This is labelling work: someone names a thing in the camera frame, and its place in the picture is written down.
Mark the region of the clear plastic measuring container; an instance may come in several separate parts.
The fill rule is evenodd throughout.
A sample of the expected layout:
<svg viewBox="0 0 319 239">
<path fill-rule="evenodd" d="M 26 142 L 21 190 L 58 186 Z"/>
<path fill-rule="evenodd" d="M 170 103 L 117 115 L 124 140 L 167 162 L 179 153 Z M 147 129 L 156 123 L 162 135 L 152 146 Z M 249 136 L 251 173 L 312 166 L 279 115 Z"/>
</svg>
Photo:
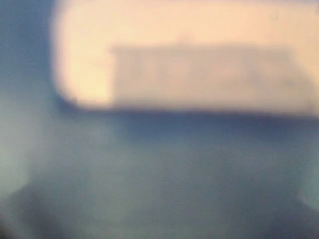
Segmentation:
<svg viewBox="0 0 319 239">
<path fill-rule="evenodd" d="M 50 26 L 78 109 L 319 115 L 316 0 L 59 0 Z"/>
</svg>

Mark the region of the blue plastic container lid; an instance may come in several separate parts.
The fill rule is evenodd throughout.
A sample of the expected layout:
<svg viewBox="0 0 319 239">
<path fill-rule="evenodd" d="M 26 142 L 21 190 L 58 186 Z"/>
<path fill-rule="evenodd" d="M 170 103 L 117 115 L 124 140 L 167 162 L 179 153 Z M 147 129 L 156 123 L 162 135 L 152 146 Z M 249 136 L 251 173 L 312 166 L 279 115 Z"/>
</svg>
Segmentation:
<svg viewBox="0 0 319 239">
<path fill-rule="evenodd" d="M 78 109 L 56 2 L 0 3 L 1 238 L 318 238 L 319 117 Z"/>
</svg>

